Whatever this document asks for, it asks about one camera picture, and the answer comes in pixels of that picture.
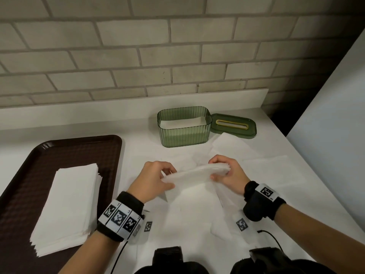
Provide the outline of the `white paper napkin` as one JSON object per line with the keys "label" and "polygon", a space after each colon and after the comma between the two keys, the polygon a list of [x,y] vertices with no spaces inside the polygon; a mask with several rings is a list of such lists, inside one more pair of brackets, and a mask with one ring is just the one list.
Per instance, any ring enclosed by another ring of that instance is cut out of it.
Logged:
{"label": "white paper napkin", "polygon": [[147,161],[167,161],[171,163],[177,172],[187,171],[194,169],[198,166],[203,166],[207,164],[207,161],[204,161],[204,156],[201,154],[143,154],[143,155],[134,155],[131,156],[130,161],[128,163],[128,170],[131,173],[139,173],[145,162]]}
{"label": "white paper napkin", "polygon": [[210,155],[223,155],[237,161],[260,158],[261,155],[243,139],[228,133],[222,133],[212,142]]}
{"label": "white paper napkin", "polygon": [[146,204],[139,245],[193,241],[203,230],[242,247],[259,247],[258,232],[244,216],[244,198],[221,184],[202,183],[162,193]]}
{"label": "white paper napkin", "polygon": [[305,177],[286,155],[243,160],[240,165],[248,178],[271,188],[306,182]]}

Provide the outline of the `white cabinet side panel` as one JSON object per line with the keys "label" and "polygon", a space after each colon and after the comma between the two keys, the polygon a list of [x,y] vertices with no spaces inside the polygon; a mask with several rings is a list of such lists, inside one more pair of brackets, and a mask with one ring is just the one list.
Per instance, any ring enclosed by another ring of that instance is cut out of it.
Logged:
{"label": "white cabinet side panel", "polygon": [[365,28],[287,139],[365,232]]}

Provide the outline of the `stack of white napkins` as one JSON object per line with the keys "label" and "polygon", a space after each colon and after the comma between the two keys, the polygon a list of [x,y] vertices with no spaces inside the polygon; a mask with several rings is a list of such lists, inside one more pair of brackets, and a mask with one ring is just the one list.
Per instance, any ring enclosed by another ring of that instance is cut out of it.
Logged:
{"label": "stack of white napkins", "polygon": [[56,171],[30,237],[37,257],[84,244],[96,227],[101,181],[96,163]]}

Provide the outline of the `black body-worn gear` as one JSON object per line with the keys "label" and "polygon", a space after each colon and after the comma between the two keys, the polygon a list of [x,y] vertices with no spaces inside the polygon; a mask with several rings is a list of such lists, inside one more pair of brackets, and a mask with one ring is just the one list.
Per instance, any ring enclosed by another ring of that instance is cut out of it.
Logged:
{"label": "black body-worn gear", "polygon": [[230,274],[336,274],[311,260],[291,260],[279,248],[251,249],[249,255],[249,258],[236,262]]}
{"label": "black body-worn gear", "polygon": [[198,262],[184,262],[182,248],[156,249],[152,265],[140,268],[134,274],[209,274]]}

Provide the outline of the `white counter backsplash ledge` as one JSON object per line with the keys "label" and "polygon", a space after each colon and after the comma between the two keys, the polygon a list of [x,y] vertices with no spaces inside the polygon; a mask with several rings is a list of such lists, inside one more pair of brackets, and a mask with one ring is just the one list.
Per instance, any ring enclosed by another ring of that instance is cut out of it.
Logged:
{"label": "white counter backsplash ledge", "polygon": [[0,131],[69,124],[144,119],[164,109],[203,106],[210,112],[259,108],[268,88],[137,97],[0,109]]}

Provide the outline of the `person's left forearm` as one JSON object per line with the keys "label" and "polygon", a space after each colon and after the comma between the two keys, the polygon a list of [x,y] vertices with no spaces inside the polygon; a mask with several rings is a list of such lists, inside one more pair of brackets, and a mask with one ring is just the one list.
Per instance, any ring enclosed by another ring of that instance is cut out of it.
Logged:
{"label": "person's left forearm", "polygon": [[58,274],[104,274],[120,244],[96,230]]}

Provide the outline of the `white napkin bundle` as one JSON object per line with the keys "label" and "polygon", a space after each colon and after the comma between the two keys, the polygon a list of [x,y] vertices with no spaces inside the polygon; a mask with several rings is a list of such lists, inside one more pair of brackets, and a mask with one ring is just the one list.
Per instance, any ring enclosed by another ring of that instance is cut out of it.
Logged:
{"label": "white napkin bundle", "polygon": [[165,192],[166,200],[172,203],[184,190],[211,181],[210,177],[213,174],[224,176],[229,171],[229,164],[220,162],[167,175],[162,181],[174,184],[175,188]]}

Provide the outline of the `person's left hand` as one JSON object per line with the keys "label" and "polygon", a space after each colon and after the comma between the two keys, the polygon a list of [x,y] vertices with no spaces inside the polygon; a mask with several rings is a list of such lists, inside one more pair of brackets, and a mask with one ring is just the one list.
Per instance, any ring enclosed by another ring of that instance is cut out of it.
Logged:
{"label": "person's left hand", "polygon": [[164,193],[160,192],[160,180],[164,178],[164,175],[176,172],[169,162],[147,161],[126,192],[145,204]]}

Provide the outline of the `white napkins inside box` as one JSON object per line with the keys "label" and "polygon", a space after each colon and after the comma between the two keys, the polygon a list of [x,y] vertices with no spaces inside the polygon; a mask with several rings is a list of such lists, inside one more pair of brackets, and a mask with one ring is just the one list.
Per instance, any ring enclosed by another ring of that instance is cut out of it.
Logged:
{"label": "white napkins inside box", "polygon": [[207,124],[205,117],[200,116],[190,119],[179,120],[161,120],[159,127],[165,130],[185,129],[191,127],[205,126]]}

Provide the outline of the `black left wristband with markers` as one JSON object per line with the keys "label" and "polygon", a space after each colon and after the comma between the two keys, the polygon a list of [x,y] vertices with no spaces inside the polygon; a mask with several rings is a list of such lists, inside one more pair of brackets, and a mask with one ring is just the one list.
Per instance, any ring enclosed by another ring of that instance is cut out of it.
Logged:
{"label": "black left wristband with markers", "polygon": [[142,245],[147,242],[153,225],[153,214],[130,193],[121,192],[97,220],[96,230],[121,243]]}

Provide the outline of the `brown plastic tray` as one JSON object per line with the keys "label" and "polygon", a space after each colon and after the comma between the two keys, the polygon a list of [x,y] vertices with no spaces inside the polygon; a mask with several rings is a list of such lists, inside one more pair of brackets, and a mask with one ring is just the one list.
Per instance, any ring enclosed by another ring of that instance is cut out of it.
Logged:
{"label": "brown plastic tray", "polygon": [[117,135],[52,140],[28,155],[0,196],[0,274],[57,274],[78,247],[37,257],[30,236],[56,171],[96,163],[102,176],[99,217],[112,200],[122,139]]}

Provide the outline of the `green tissue box lid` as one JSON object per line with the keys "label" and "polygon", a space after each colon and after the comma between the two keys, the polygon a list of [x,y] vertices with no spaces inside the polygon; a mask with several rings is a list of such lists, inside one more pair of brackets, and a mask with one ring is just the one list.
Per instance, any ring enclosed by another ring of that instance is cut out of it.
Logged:
{"label": "green tissue box lid", "polygon": [[257,126],[252,119],[226,114],[212,114],[211,117],[212,133],[228,133],[245,139],[252,139],[257,135]]}

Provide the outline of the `green ribbed tissue box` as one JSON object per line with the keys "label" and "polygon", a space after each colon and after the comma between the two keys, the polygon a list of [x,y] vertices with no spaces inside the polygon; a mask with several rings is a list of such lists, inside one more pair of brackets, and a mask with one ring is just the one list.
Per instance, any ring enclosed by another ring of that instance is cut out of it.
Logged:
{"label": "green ribbed tissue box", "polygon": [[[165,130],[159,127],[161,120],[190,119],[200,116],[205,117],[207,122],[205,126],[172,130]],[[209,139],[212,117],[209,110],[203,106],[171,108],[158,112],[157,124],[160,141],[164,147],[182,147],[206,143]]]}

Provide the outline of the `black right wristband with markers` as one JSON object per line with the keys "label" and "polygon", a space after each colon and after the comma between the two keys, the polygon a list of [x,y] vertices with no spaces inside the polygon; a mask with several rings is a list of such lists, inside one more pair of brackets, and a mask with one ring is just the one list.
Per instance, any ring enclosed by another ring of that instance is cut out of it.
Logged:
{"label": "black right wristband with markers", "polygon": [[279,208],[286,204],[279,194],[266,184],[258,184],[250,181],[244,188],[245,205],[242,210],[238,210],[232,215],[234,221],[234,231],[238,233],[247,244],[257,245],[258,230],[253,223],[259,222],[263,218],[274,220]]}

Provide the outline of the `person's right forearm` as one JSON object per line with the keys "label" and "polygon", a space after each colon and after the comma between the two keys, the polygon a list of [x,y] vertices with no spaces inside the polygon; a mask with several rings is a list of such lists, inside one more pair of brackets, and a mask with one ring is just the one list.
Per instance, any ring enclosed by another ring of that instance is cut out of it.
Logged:
{"label": "person's right forearm", "polygon": [[311,258],[336,274],[365,274],[365,244],[288,204],[278,208],[274,222]]}

